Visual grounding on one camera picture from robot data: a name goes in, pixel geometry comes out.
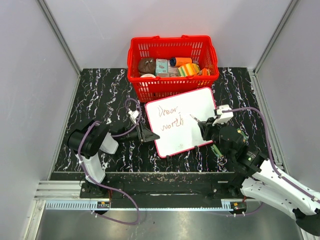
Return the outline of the red whiteboard marker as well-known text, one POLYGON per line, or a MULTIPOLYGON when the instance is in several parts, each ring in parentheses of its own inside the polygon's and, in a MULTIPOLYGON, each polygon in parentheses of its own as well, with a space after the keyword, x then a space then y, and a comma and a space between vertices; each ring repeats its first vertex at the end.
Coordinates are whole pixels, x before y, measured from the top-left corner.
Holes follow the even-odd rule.
POLYGON ((201 122, 198 118, 196 118, 196 117, 193 116, 192 114, 190 114, 190 116, 191 116, 191 118, 194 119, 197 123, 200 123, 200 122, 201 122))

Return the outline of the pink framed whiteboard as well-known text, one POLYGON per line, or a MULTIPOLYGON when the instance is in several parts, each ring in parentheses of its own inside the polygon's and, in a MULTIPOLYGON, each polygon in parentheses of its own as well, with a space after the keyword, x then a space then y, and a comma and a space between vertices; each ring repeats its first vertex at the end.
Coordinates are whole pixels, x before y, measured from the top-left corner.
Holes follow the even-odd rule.
POLYGON ((196 146, 211 144, 202 139, 198 123, 214 116, 215 100, 209 87, 169 96, 145 104, 151 131, 160 136, 155 146, 160 158, 173 156, 196 146))

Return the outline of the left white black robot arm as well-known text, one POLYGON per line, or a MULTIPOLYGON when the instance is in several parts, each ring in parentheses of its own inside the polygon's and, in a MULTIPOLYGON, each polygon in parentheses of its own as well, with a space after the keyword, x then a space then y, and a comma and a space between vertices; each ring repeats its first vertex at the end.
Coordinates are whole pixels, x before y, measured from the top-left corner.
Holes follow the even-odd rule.
POLYGON ((142 143, 159 140, 160 136, 141 123, 121 134, 112 135, 109 128, 99 121, 89 120, 77 127, 68 137, 67 146, 72 150, 85 172, 85 179, 92 183, 91 192, 98 198, 107 195, 108 185, 99 159, 99 152, 113 155, 119 142, 138 139, 142 143))

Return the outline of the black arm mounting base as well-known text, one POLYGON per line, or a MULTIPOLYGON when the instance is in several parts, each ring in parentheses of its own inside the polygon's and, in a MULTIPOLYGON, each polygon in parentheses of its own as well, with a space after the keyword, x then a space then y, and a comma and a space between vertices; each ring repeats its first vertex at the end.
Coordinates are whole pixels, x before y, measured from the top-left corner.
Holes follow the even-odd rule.
POLYGON ((103 185, 130 196, 191 195, 240 199, 243 177, 234 172, 109 172, 103 185))

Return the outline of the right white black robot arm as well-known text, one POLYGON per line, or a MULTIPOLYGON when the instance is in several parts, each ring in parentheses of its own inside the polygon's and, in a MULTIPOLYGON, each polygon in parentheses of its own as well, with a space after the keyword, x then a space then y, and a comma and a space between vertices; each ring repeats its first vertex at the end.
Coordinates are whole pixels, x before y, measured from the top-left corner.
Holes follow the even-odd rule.
POLYGON ((204 140, 214 153, 231 164, 237 176, 227 186, 233 198, 259 200, 287 214, 305 232, 320 235, 320 194, 303 185, 261 151, 251 148, 239 128, 215 124, 213 118, 197 121, 204 140))

